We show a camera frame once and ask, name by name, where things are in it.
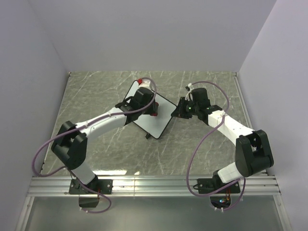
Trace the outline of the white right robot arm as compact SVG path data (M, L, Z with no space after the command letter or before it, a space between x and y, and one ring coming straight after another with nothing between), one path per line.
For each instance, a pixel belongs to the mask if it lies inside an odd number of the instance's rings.
M235 160L214 172L208 184L203 187L224 192L230 182L250 177L274 165L268 136L263 130L248 128L217 105L212 105L205 88L187 87L188 93L181 97L172 117L190 119L196 116L214 131L219 131L235 146Z

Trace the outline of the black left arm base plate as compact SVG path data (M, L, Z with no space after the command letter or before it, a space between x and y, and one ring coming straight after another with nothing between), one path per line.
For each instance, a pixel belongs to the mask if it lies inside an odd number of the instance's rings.
M69 194L93 194L93 192L88 189L102 193L102 194L111 194L113 187L112 179L98 179L88 185L85 185L87 189L82 187L80 181L78 179L73 179L70 182Z

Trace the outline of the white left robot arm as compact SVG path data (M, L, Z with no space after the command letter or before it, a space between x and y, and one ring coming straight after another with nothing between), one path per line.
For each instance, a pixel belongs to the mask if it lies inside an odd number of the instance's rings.
M101 135L137 120L141 115L157 115L155 93L139 87L133 96L118 103L110 111L91 120L62 124L51 150L61 162L80 180L85 193L99 190L98 177L85 162L88 143Z

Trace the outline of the small black-framed whiteboard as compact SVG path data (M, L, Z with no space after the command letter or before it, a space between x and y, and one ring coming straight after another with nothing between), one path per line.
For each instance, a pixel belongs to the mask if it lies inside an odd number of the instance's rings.
M141 87L147 88L154 92L154 86L152 85L151 81L147 79L138 79L133 82L124 99L128 98L129 96L133 96L136 90ZM176 105L174 103L172 103L170 100L168 100L161 94L154 92L154 98L148 105L139 110L131 111L130 114L146 109L150 106L153 100L155 100L159 104L158 116L141 115L137 120L131 123L136 124L146 133L150 133L153 138L159 139L172 119L171 113L176 109ZM125 126L130 124L126 123L126 119L127 116L125 115L125 117L123 118L123 124Z

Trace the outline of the red and black eraser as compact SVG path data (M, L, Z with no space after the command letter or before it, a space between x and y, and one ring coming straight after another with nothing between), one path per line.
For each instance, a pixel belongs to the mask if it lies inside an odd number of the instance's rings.
M159 107L158 102L155 102L153 104L153 111L151 113L151 116L157 116L158 115L158 107Z

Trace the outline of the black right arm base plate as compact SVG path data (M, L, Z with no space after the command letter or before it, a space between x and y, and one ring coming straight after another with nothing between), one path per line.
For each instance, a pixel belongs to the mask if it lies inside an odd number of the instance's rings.
M216 191L224 186L226 183L222 183L219 180L214 180L210 178L199 178L197 179L197 183L193 186L195 190L198 191L199 194L208 194L213 191ZM240 193L241 189L239 183L234 183L228 188L221 189L217 193Z

